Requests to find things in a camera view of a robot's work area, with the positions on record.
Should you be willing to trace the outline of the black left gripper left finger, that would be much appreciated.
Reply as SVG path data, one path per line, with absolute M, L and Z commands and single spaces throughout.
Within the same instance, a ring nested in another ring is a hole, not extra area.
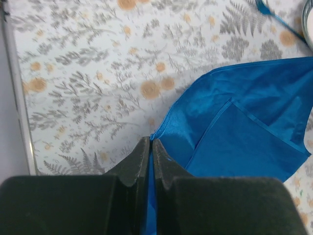
M 3 235 L 142 235 L 148 137 L 103 175 L 16 176 L 0 187 Z

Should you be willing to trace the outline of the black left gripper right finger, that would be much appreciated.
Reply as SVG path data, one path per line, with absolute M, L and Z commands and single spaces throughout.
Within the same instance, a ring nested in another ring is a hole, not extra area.
M 159 235 L 305 235 L 285 186 L 273 178 L 192 176 L 152 145 Z

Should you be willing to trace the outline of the blue satin napkin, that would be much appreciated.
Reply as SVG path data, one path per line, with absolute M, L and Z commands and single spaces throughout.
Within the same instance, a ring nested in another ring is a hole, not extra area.
M 150 139 L 195 176 L 267 176 L 286 181 L 307 160 L 313 59 L 214 69 L 172 105 Z

